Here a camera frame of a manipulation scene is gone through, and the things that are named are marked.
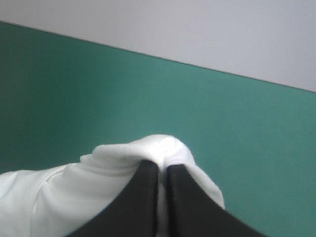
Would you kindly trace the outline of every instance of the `white cloth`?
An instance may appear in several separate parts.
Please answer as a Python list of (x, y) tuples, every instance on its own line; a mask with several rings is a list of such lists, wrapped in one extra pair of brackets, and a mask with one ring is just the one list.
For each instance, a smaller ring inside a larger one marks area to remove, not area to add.
[(184, 164), (206, 194), (224, 208), (221, 191), (196, 166), (187, 146), (173, 136), (156, 134), (97, 146), (79, 163), (0, 175), (0, 237), (66, 236), (117, 197), (142, 159), (155, 162), (161, 171), (157, 236), (167, 236), (163, 177), (170, 165)]

